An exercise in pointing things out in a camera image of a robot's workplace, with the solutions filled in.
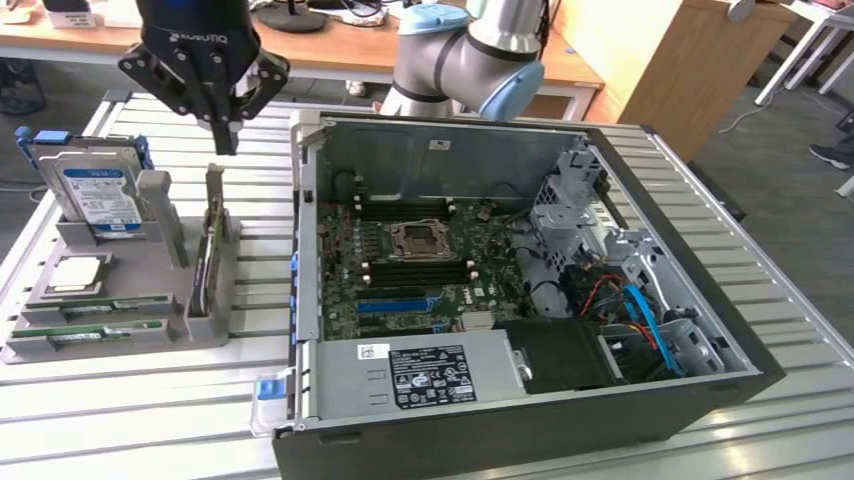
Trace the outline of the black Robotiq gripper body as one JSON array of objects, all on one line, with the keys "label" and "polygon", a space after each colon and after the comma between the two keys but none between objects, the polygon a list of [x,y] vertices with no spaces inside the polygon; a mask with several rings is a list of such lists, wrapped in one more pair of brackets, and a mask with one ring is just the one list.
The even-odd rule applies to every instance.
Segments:
[{"label": "black Robotiq gripper body", "polygon": [[234,84],[256,60],[262,42],[246,1],[139,1],[140,41],[180,77],[176,51],[188,52],[216,103],[231,103]]}]

